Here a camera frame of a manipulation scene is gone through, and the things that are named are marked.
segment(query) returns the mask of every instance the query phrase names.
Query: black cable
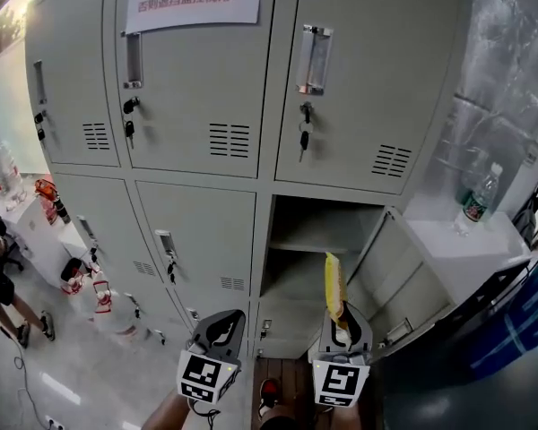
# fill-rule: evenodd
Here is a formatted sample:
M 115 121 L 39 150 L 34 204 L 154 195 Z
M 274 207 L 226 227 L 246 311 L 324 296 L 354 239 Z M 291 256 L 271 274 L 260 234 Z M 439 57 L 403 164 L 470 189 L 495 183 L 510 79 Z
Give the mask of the black cable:
M 209 424 L 209 430 L 213 430 L 213 420 L 221 414 L 221 411 L 218 409 L 210 409 L 205 414 L 202 414 L 200 412 L 197 412 L 195 410 L 195 402 L 196 400 L 192 400 L 190 398 L 187 399 L 187 404 L 191 408 L 192 411 L 194 411 L 198 416 L 201 417 L 207 417 L 207 423 Z
M 36 403 L 34 402 L 34 399 L 32 398 L 30 394 L 30 389 L 28 388 L 28 370 L 26 369 L 26 362 L 24 362 L 24 358 L 22 355 L 22 348 L 20 347 L 20 344 L 12 339 L 12 336 L 8 334 L 8 332 L 4 329 L 4 327 L 0 327 L 0 331 L 5 334 L 6 338 L 8 338 L 11 342 L 14 343 L 16 348 L 18 348 L 18 352 L 20 353 L 19 356 L 14 357 L 14 366 L 16 369 L 22 370 L 24 372 L 24 388 L 19 389 L 18 391 L 25 391 L 28 394 L 28 398 L 30 399 L 30 402 L 32 404 L 32 408 L 34 409 L 34 416 L 36 417 L 36 420 L 38 424 L 44 428 L 44 430 L 50 430 L 52 428 L 52 424 L 49 426 L 45 426 L 42 424 L 42 419 L 39 418 L 38 409 L 36 408 Z

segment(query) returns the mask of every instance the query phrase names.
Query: sneaker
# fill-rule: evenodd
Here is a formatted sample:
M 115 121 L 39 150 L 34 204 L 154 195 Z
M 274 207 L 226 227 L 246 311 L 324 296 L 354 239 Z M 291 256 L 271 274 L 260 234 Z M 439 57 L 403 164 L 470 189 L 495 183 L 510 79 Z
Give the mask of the sneaker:
M 261 404 L 259 405 L 259 418 L 261 419 L 269 409 L 273 409 L 281 396 L 281 385 L 276 379 L 265 379 L 259 389 Z
M 42 332 L 48 340 L 54 340 L 56 338 L 56 332 L 54 330 L 54 321 L 52 320 L 52 314 L 50 312 L 42 311 L 40 321 L 44 325 Z
M 24 320 L 24 323 L 18 327 L 18 342 L 23 348 L 28 347 L 28 338 L 30 337 L 30 324 Z

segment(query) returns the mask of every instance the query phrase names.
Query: blue object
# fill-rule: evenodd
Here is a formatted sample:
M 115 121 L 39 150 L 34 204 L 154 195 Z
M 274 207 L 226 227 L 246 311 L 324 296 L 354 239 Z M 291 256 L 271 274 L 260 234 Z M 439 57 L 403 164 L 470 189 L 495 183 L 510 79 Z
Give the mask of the blue object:
M 512 300 L 477 329 L 463 359 L 478 379 L 538 346 L 538 265 Z

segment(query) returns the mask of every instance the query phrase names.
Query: ventilation slot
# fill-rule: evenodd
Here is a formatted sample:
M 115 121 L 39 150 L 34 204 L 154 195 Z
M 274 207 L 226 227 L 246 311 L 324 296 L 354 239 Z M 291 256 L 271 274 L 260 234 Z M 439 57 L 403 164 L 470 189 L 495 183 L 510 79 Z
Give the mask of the ventilation slot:
M 221 277 L 221 287 L 227 290 L 245 291 L 245 281 L 243 279 Z
M 147 262 L 134 262 L 134 266 L 140 274 L 147 274 L 149 276 L 155 275 L 153 267 Z
M 83 136 L 86 139 L 88 150 L 109 150 L 109 139 L 106 125 L 82 125 Z
M 412 152 L 404 148 L 380 145 L 373 168 L 373 174 L 401 178 L 408 168 Z
M 249 126 L 209 125 L 209 154 L 230 158 L 248 158 Z

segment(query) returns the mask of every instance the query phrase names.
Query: yellow snack bag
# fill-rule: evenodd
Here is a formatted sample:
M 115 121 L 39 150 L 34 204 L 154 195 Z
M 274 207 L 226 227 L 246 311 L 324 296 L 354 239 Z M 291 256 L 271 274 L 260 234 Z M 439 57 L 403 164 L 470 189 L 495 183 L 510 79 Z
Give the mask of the yellow snack bag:
M 325 260 L 325 294 L 326 307 L 331 318 L 342 330 L 347 330 L 349 325 L 343 320 L 344 303 L 347 301 L 347 287 L 344 283 L 341 262 L 327 252 Z

